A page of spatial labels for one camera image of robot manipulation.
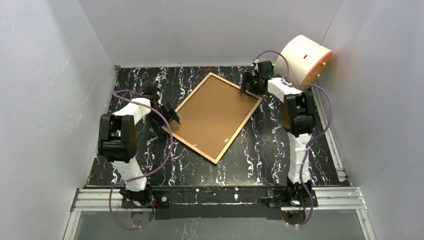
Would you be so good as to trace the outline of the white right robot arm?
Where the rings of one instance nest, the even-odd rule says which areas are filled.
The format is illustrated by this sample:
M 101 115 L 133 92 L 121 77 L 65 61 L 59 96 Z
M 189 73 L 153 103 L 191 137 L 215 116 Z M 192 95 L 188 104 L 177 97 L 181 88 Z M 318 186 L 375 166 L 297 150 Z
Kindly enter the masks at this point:
M 292 184 L 305 184 L 310 180 L 307 153 L 315 125 L 313 95 L 293 87 L 283 76 L 275 74 L 269 60 L 255 59 L 252 66 L 254 69 L 242 76 L 240 92 L 269 93 L 282 102 L 282 126 L 288 134 L 290 146 L 288 179 Z

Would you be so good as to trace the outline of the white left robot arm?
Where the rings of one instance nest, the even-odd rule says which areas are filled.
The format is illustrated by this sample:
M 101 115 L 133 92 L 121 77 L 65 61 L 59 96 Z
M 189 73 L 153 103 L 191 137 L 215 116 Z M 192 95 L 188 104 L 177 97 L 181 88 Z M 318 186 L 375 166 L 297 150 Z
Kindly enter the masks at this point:
M 147 85 L 142 93 L 131 91 L 132 99 L 124 97 L 124 93 L 126 90 L 118 90 L 113 96 L 126 102 L 126 106 L 100 117 L 97 149 L 118 170 L 125 190 L 141 193 L 147 189 L 150 174 L 142 172 L 136 159 L 137 123 L 148 120 L 155 131 L 166 127 L 172 134 L 171 122 L 178 123 L 180 119 L 171 104 L 161 100 L 161 90 L 156 85 Z

